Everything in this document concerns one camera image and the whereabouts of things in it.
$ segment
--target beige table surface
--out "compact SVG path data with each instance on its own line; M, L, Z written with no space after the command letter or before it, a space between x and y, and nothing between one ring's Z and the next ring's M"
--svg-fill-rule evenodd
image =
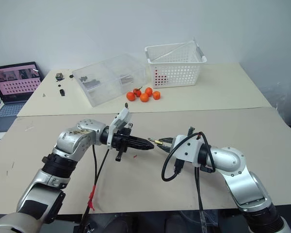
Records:
M56 82L56 73L65 79ZM119 103L128 101L126 94L92 107L72 70L52 70L48 73L17 116L75 115L117 113ZM62 97L59 90L65 91ZM131 112L168 112L270 107L251 79L238 63L204 65L194 86L158 88L162 98L150 98L147 103L129 103Z
M0 214L15 211L23 191L43 166L61 131L79 120L92 118L109 124L113 114L18 117L0 141ZM291 204L291 129L273 108L239 110L136 113L132 135L143 138L186 134L189 126L203 131L213 146L241 150L275 205ZM100 163L106 146L97 146ZM198 209L194 172L186 164L171 182L161 180L167 153L128 149L122 161L109 154L95 195L96 213ZM92 151L78 163L64 190L60 214L83 213L94 180ZM201 173L205 209L234 208L219 173Z

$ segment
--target orange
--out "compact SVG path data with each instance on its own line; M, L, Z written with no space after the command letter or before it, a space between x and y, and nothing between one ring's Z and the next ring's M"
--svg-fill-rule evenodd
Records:
M140 100L142 102L148 102L149 101L149 95L147 93L143 93L140 95Z
M137 96L137 97L140 97L140 95L141 95L141 89L142 87L140 87L140 88L135 88L134 90L133 90L133 93Z
M159 100L161 98L161 93L159 91L153 92L153 99Z
M126 94L126 98L127 98L129 101L134 101L134 100L136 99L135 94L132 93L132 92L128 92L128 93Z
M150 97L150 96L152 96L152 88L151 87L147 87L146 89L145 89L145 93L147 93L147 95Z

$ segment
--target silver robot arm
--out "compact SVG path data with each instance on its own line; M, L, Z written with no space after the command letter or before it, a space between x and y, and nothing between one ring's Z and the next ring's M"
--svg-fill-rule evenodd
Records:
M149 140L158 144L164 151L170 152L185 138L186 135L178 135L176 138L159 140L150 138ZM163 142L172 145L168 148ZM291 233L291 229L285 219L278 214L260 179L253 172L248 171L244 154L232 147L222 149L211 147L210 151L216 171L224 177L238 209L246 218L250 232ZM192 163L194 167L200 167L202 171L208 171L207 167L212 168L202 137L198 140L192 137L185 141L174 152L173 157L177 158L174 168L177 174L183 167L183 161Z
M117 161L127 147L154 148L147 140L130 136L132 124L124 128L130 118L130 112L124 108L110 126L87 119L63 131L52 153L42 159L45 165L22 195L16 213L0 219L0 233L37 233L43 223L51 223L65 198L62 189L67 187L71 173L91 145L106 144L110 149L115 148L119 151Z

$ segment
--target laptop keyboard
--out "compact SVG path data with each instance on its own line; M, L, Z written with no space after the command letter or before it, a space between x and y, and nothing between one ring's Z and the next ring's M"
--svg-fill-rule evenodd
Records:
M16 116L25 103L5 105L0 109L0 117Z

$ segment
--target clear plastic container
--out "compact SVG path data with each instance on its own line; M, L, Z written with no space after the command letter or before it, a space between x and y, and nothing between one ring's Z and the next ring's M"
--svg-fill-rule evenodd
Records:
M148 82L145 67L128 54L74 70L72 74L93 107Z

